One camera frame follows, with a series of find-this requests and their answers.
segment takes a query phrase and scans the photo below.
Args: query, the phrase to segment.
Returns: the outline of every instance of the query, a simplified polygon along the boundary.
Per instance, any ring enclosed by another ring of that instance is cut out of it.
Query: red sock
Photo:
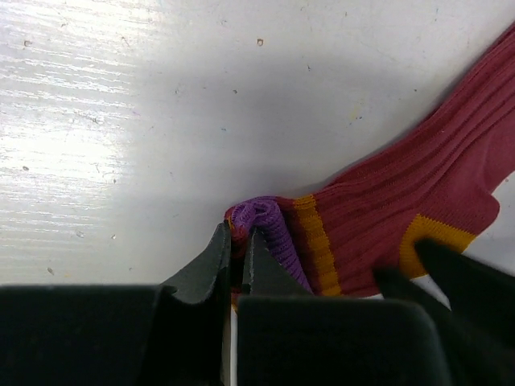
[[[419,238],[465,250],[496,219],[492,192],[514,170],[510,27],[401,141],[313,195],[274,202],[313,292],[365,296],[377,293],[374,267],[425,273],[413,248]]]

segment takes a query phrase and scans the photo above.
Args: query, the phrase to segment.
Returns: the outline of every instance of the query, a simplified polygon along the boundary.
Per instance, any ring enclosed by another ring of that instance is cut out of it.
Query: black plastic part
[[[432,240],[419,241],[415,250],[454,314],[515,348],[515,277]]]
[[[447,261],[433,266],[429,273],[447,268]],[[398,269],[374,272],[385,298],[419,304],[435,321],[456,385],[508,386],[515,384],[513,356],[502,343],[486,335],[466,318],[451,312],[422,288],[404,277]]]
[[[230,233],[216,229],[208,247],[163,283],[138,384],[219,385],[222,335],[229,313]]]
[[[162,285],[0,287],[0,385],[220,385],[229,226]]]
[[[270,255],[265,239],[257,229],[249,238],[241,292],[263,296],[312,295]]]
[[[0,384],[129,385],[157,286],[2,287]]]
[[[241,297],[239,386],[450,386],[433,322],[416,305]]]

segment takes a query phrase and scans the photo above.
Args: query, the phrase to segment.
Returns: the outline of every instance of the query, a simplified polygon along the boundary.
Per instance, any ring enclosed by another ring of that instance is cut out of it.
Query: purple sock cuff
[[[252,227],[257,227],[263,233],[275,260],[306,290],[312,292],[275,197],[263,196],[239,203],[233,209],[231,221],[235,228],[244,228],[247,233]]]

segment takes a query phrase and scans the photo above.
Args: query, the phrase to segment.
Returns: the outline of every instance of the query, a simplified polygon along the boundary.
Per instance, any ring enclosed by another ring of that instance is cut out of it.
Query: sock
[[[249,230],[314,294],[377,294],[372,269],[425,271],[414,242],[462,252],[495,219],[493,190],[515,170],[515,27],[417,128],[300,199],[266,196],[229,209],[233,284]]]

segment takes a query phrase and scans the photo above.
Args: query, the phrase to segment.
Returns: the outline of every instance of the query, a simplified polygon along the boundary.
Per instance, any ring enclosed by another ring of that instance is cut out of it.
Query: yellow stripe
[[[473,242],[476,235],[429,217],[416,215],[404,233],[399,248],[399,269],[409,278],[427,274],[414,248],[416,241],[426,237],[437,240],[461,253]]]
[[[313,195],[297,199],[294,202],[299,221],[306,232],[307,244],[315,255],[315,267],[322,295],[340,295],[338,274],[335,270],[335,257],[332,255],[328,235],[323,230],[322,219],[316,211]]]
[[[233,224],[233,219],[231,219],[231,216],[228,217],[227,221],[229,222],[229,229],[231,231],[234,230],[234,224]]]

